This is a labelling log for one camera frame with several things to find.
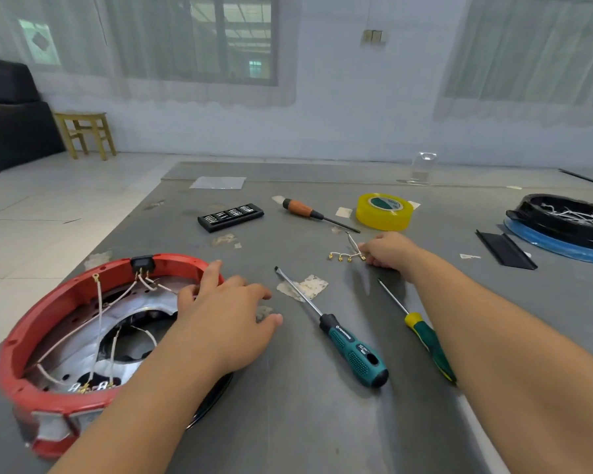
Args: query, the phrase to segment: white curtain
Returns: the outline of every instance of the white curtain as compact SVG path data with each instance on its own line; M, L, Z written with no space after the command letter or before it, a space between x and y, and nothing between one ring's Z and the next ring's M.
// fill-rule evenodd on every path
M0 59L48 94L286 106L299 20L300 0L0 0Z
M593 0L471 0L435 114L593 125Z

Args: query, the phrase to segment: yellow tape roll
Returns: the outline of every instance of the yellow tape roll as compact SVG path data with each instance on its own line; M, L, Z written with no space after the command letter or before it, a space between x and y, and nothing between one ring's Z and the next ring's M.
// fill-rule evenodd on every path
M356 218L363 224L383 231L406 229L413 206L405 199L382 193L367 193L358 198Z

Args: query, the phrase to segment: hand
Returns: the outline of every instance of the hand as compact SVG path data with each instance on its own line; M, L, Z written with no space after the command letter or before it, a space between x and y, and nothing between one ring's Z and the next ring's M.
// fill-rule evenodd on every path
M241 276L218 286L221 266L221 261L214 261L199 286L180 290L178 320L163 339L164 343L177 344L175 349L182 353L192 351L191 355L214 364L218 377L251 364L283 323L280 314L270 314L257 323L257 303L270 299L269 289L261 284L247 286Z
M406 236L395 231L383 232L367 243L359 243L358 247L367 257L367 264L396 269L404 279L413 282L410 268L422 249Z

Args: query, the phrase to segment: orange screwdriver handle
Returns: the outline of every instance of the orange screwdriver handle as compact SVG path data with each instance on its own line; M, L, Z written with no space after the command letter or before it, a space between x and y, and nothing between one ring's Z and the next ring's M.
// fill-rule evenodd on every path
M293 214L304 216L306 218L323 219L324 216L318 211L313 210L308 205L304 205L301 201L286 198L283 200L283 207Z

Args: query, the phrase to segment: black sofa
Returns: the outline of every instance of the black sofa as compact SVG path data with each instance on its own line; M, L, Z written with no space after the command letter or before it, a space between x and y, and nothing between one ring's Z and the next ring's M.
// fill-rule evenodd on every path
M0 60L0 171L64 150L28 67Z

